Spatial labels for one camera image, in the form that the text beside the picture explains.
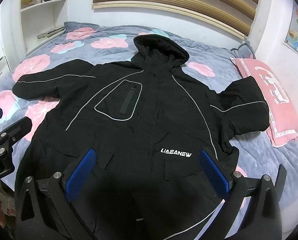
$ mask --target reflective piping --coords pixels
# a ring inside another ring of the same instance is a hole
[[[199,240],[201,236],[207,231],[209,226],[213,223],[217,215],[220,213],[221,208],[223,207],[224,201],[222,200],[221,203],[215,208],[215,211],[213,212],[212,216],[209,218],[209,220],[205,223],[201,231],[198,233],[198,235],[193,240]]]
[[[73,75],[73,74],[67,74],[67,75],[63,75],[61,77],[57,77],[57,78],[52,78],[52,79],[48,79],[48,80],[45,80],[45,81],[17,81],[17,83],[35,83],[35,82],[48,82],[48,81],[51,81],[51,80],[55,80],[55,79],[58,79],[58,78],[62,78],[62,77],[65,77],[65,76],[76,76],[76,77],[93,77],[93,76],[80,76],[80,75]]]
[[[250,105],[250,104],[254,104],[254,103],[264,103],[264,104],[266,104],[266,102],[264,102],[264,101],[255,101],[255,102],[250,102],[250,103],[246,103],[246,104],[242,104],[242,105],[233,106],[233,107],[229,108],[228,110],[224,110],[224,111],[220,110],[220,109],[217,108],[216,106],[213,106],[213,105],[210,105],[210,106],[212,106],[212,107],[218,109],[218,110],[221,111],[221,112],[226,112],[226,111],[229,111],[229,110],[231,110],[232,108],[235,108],[235,107],[238,107],[238,106],[246,106],[246,105]]]
[[[175,234],[173,234],[173,235],[171,235],[171,236],[168,236],[168,237],[166,237],[166,238],[163,239],[163,240],[167,240],[167,239],[169,239],[169,238],[171,238],[171,237],[174,237],[174,236],[179,235],[179,234],[181,234],[181,233],[183,233],[183,232],[186,232],[186,231],[190,230],[191,228],[194,228],[195,226],[197,226],[198,224],[201,224],[204,220],[206,220],[211,214],[213,214],[214,211],[215,211],[215,210],[213,210],[209,215],[207,215],[204,219],[202,219],[200,222],[196,223],[195,225],[193,225],[193,226],[191,226],[191,227],[189,227],[189,228],[187,228],[187,229],[185,229],[185,230],[183,230],[183,231],[181,231],[181,232],[178,232],[178,233],[175,233]]]
[[[139,92],[139,96],[138,96],[138,99],[137,99],[137,101],[136,101],[136,104],[135,104],[135,107],[133,108],[133,111],[132,111],[132,114],[131,114],[131,116],[128,118],[128,119],[115,119],[115,118],[113,118],[113,117],[111,117],[111,116],[109,116],[108,114],[105,114],[105,113],[103,113],[103,112],[101,112],[101,111],[99,111],[99,110],[97,110],[96,109],[96,107],[102,102],[102,100],[104,100],[112,91],[114,91],[118,86],[120,86],[121,85],[121,83],[122,82],[124,82],[124,81],[128,81],[128,82],[131,82],[131,83],[136,83],[136,84],[139,84],[139,85],[141,85],[141,88],[140,88],[140,92]],[[138,101],[139,101],[139,98],[140,98],[140,95],[141,95],[141,91],[142,91],[142,84],[141,83],[138,83],[138,82],[134,82],[134,81],[130,81],[130,80],[127,80],[127,79],[124,79],[124,80],[122,80],[114,89],[112,89],[103,99],[101,99],[100,101],[99,101],[99,103],[98,104],[96,104],[95,105],[95,110],[98,112],[98,113],[101,113],[101,114],[104,114],[105,116],[108,116],[110,119],[112,119],[112,120],[116,120],[116,121],[128,121],[129,119],[131,119],[132,118],[132,116],[133,116],[133,113],[135,112],[135,109],[136,109],[136,106],[137,106],[137,104],[138,104]]]
[[[204,120],[204,122],[205,122],[205,125],[207,126],[207,128],[208,128],[208,131],[209,131],[209,135],[210,135],[210,141],[211,141],[211,144],[212,144],[212,146],[213,146],[213,149],[214,149],[214,152],[215,152],[215,157],[218,159],[218,155],[217,155],[217,151],[215,150],[215,147],[214,147],[214,144],[213,144],[213,141],[212,141],[212,136],[211,136],[211,132],[210,132],[210,129],[209,129],[209,127],[208,127],[208,124],[207,124],[207,121],[205,120],[205,118],[204,118],[204,116],[203,116],[203,114],[202,114],[202,112],[201,112],[201,110],[200,110],[200,108],[198,107],[198,105],[196,104],[196,102],[194,101],[194,99],[192,98],[192,96],[190,96],[190,94],[188,93],[188,91],[186,91],[185,90],[185,88],[184,87],[182,87],[183,88],[183,90],[188,94],[188,96],[192,99],[192,101],[195,103],[195,105],[196,105],[196,107],[198,108],[198,110],[199,110],[199,112],[200,112],[200,114],[202,115],[202,117],[203,117],[203,120]]]
[[[126,78],[126,77],[128,77],[128,76],[131,76],[131,75],[133,75],[133,74],[138,74],[138,73],[141,73],[141,72],[143,72],[144,70],[142,70],[142,71],[140,71],[140,72],[136,72],[136,73],[131,73],[131,74],[129,74],[129,75],[127,75],[127,76],[125,76],[125,77],[122,77],[122,78],[120,78],[120,79],[118,79],[118,80],[116,80],[116,81],[114,81],[114,82],[112,82],[112,83],[110,83],[109,85],[107,85],[107,86],[105,86],[104,88],[102,88],[101,90],[99,90],[96,94],[94,94],[93,95],[93,97],[92,98],[90,98],[89,100],[88,100],[88,102],[87,103],[85,103],[81,108],[80,108],[80,110],[78,111],[78,113],[76,114],[76,116],[71,120],[71,122],[70,122],[70,124],[68,125],[68,127],[66,128],[66,130],[68,130],[68,128],[70,127],[70,125],[72,124],[72,122],[77,118],[77,116],[79,115],[79,113],[81,112],[81,110],[96,96],[96,95],[98,95],[102,90],[104,90],[105,88],[107,88],[107,87],[109,87],[109,86],[111,86],[112,84],[114,84],[114,83],[116,83],[117,81],[120,81],[121,79],[124,79],[124,78]]]

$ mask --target white shelf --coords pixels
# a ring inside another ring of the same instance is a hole
[[[44,5],[47,5],[47,4],[58,3],[58,2],[61,2],[61,1],[66,1],[66,0],[51,0],[51,1],[47,1],[47,2],[41,2],[41,3],[38,3],[38,4],[34,4],[34,5],[28,6],[26,8],[23,8],[23,9],[20,10],[20,12],[27,11],[27,10],[35,8],[37,6],[44,6]]]
[[[49,42],[50,40],[52,40],[53,38],[63,34],[64,32],[61,31],[60,33],[56,33],[55,35],[47,38],[47,39],[43,39],[43,40],[38,40],[37,37],[32,37],[31,39],[28,38],[26,40],[26,56],[28,54],[30,54],[31,52],[33,52],[35,49],[37,49],[38,47],[40,47],[41,45],[44,45],[45,43]]]

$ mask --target bedsheet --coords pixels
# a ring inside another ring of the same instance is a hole
[[[219,93],[232,81],[241,78],[230,57],[254,58],[249,43],[230,51],[143,26],[104,27],[76,22],[67,22],[65,26],[65,33],[28,55],[0,82],[0,107],[3,109],[0,131],[24,116],[28,116],[33,122],[31,132],[14,145],[13,163],[16,170],[38,125],[46,113],[58,104],[58,99],[55,98],[45,97],[28,101],[16,97],[12,93],[12,87],[24,74],[51,69],[77,58],[94,65],[130,60],[137,52],[133,38],[137,35],[155,33],[169,37],[183,47],[190,54],[190,59],[183,65],[182,70]],[[281,209],[296,200],[298,145],[295,141],[283,147],[274,148],[265,132],[252,132],[236,136],[230,142],[240,150],[237,170],[244,176],[260,178],[263,174],[268,174],[275,181],[278,166],[282,163],[287,170],[287,179],[280,201]],[[16,170],[2,179],[12,190],[14,190]],[[248,201],[249,199],[246,198],[242,204],[229,235],[237,231],[246,212]]]

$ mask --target jacket sleeve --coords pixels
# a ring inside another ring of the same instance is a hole
[[[87,61],[75,59],[50,70],[23,75],[13,86],[13,93],[27,100],[43,96],[61,98],[73,86],[84,84],[84,79],[95,78],[88,75],[94,67]]]
[[[251,76],[232,82],[216,94],[212,103],[213,110],[228,124],[223,127],[226,140],[252,131],[265,131],[269,126],[268,104]]]

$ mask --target pocket zipper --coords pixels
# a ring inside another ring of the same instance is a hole
[[[132,96],[133,96],[136,88],[137,88],[137,86],[134,85],[133,88],[130,89],[130,91],[127,94],[127,97],[126,97],[125,101],[123,102],[123,104],[122,104],[122,106],[121,106],[121,108],[119,110],[119,113],[124,114],[126,112],[126,110],[128,108],[128,105],[129,105],[129,103],[131,101],[131,98],[132,98]]]

